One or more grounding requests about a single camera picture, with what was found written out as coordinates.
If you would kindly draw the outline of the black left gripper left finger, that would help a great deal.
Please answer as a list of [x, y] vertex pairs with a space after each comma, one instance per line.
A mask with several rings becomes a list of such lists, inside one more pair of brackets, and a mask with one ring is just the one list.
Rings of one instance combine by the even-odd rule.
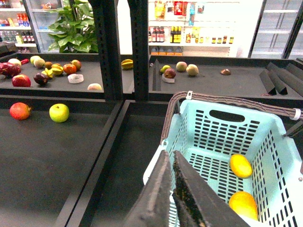
[[166, 227], [169, 223], [171, 164], [161, 151], [137, 201], [126, 216], [124, 227]]

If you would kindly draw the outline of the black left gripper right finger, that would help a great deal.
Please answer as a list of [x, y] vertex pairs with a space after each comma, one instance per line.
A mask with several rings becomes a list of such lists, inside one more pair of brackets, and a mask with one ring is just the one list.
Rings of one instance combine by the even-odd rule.
[[174, 151], [173, 199], [181, 227], [247, 227], [179, 151]]

